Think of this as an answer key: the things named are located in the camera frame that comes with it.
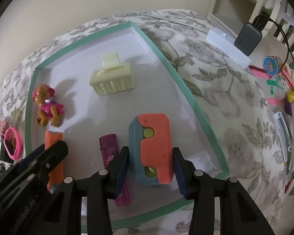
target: orange and blue toy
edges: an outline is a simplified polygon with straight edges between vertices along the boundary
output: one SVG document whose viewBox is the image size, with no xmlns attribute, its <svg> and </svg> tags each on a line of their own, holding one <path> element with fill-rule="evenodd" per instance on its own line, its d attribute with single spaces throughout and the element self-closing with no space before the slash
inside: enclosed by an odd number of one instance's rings
<svg viewBox="0 0 294 235">
<path fill-rule="evenodd" d="M 170 123 L 165 114 L 140 114 L 129 126 L 129 171 L 142 185 L 168 184 L 174 175 Z"/>
</svg>

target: purple lighter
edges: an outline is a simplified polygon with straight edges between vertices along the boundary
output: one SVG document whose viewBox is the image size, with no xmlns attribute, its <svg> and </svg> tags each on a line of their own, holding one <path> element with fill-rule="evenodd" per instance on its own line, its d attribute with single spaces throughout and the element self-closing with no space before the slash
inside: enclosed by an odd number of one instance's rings
<svg viewBox="0 0 294 235">
<path fill-rule="evenodd" d="M 103 157 L 103 165 L 106 168 L 114 157 L 119 155 L 117 135 L 107 134 L 99 138 L 101 155 Z M 122 192 L 118 198 L 114 201 L 115 206 L 129 206 L 132 204 L 131 197 L 129 195 L 129 189 L 127 188 L 126 182 L 124 182 Z"/>
</svg>

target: white tray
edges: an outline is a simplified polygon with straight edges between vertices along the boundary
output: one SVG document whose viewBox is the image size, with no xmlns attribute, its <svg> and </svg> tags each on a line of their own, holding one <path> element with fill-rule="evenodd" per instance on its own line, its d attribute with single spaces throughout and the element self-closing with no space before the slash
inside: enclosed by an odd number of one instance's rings
<svg viewBox="0 0 294 235">
<path fill-rule="evenodd" d="M 134 89 L 97 96 L 89 86 L 94 69 L 102 67 L 101 55 L 118 52 L 120 62 L 130 62 Z M 55 99 L 64 104 L 59 128 L 36 125 L 38 108 L 31 93 L 48 84 Z M 165 113 L 170 121 L 172 146 L 184 158 L 212 177 L 224 179 L 228 165 L 217 139 L 183 80 L 151 40 L 132 22 L 101 30 L 65 47 L 40 64 L 33 75 L 25 118 L 26 154 L 44 143 L 45 130 L 63 132 L 69 154 L 64 175 L 90 177 L 103 168 L 99 137 L 116 133 L 118 146 L 128 146 L 128 127 L 142 113 Z M 115 207 L 109 200 L 114 229 L 137 225 L 177 210 L 187 202 L 175 177 L 169 185 L 138 185 L 126 179 L 132 205 Z M 82 224 L 86 224 L 85 199 Z"/>
</svg>

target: orange plastic piece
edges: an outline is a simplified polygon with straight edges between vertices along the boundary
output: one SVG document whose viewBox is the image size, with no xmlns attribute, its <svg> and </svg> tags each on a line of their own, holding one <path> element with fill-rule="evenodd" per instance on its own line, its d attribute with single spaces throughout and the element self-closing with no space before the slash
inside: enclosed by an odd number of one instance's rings
<svg viewBox="0 0 294 235">
<path fill-rule="evenodd" d="M 62 132 L 49 132 L 46 131 L 45 134 L 45 149 L 48 149 L 54 145 L 57 141 L 63 139 Z M 64 180 L 63 174 L 63 162 L 60 162 L 54 169 L 49 173 L 49 181 L 47 184 L 47 189 L 50 191 L 53 184 L 61 184 Z"/>
<path fill-rule="evenodd" d="M 154 130 L 154 136 L 140 142 L 140 161 L 157 170 L 161 184 L 171 183 L 174 175 L 170 123 L 165 114 L 140 114 L 141 126 Z"/>
</svg>

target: blue label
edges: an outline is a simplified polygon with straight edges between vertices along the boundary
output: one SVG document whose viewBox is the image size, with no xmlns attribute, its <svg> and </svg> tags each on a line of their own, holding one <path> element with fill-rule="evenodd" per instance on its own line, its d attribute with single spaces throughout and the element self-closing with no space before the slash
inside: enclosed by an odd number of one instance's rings
<svg viewBox="0 0 294 235">
<path fill-rule="evenodd" d="M 277 62 L 272 57 L 266 57 L 263 61 L 263 66 L 265 72 L 270 75 L 274 76 L 278 74 L 279 67 L 277 65 Z"/>
</svg>

